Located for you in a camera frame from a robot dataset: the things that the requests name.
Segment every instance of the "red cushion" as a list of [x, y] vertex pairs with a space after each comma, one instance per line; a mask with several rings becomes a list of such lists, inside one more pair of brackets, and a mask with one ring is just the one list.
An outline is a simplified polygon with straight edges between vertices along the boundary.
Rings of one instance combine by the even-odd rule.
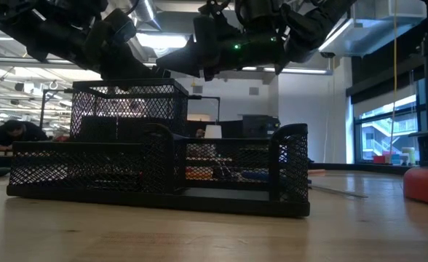
[[405, 197], [428, 203], [428, 168], [412, 168], [403, 177]]

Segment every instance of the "wooden table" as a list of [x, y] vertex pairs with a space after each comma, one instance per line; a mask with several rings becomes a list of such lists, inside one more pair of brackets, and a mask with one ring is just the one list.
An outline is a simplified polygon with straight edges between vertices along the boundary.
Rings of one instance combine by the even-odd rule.
[[0, 261], [428, 261], [428, 205], [400, 176], [328, 172], [305, 219], [9, 198], [0, 178]]

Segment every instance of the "red stool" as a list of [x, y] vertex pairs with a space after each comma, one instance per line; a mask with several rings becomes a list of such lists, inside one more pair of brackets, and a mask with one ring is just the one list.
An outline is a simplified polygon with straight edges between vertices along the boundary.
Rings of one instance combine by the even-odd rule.
[[428, 168], [412, 168], [403, 177], [405, 197], [428, 203]]

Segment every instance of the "red object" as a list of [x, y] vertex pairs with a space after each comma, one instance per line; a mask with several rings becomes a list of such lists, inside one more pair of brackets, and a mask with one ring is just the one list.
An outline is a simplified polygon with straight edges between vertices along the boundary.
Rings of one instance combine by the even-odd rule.
[[374, 164], [385, 164], [386, 163], [386, 157], [385, 156], [373, 156], [373, 163]]
[[428, 203], [428, 168], [412, 168], [403, 177], [403, 194]]

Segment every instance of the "air vent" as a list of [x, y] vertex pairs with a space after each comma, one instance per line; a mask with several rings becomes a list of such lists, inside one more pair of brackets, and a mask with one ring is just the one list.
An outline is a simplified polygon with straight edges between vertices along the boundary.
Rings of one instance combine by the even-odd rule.
[[250, 87], [250, 95], [259, 95], [259, 87]]
[[194, 94], [202, 94], [202, 86], [193, 86]]

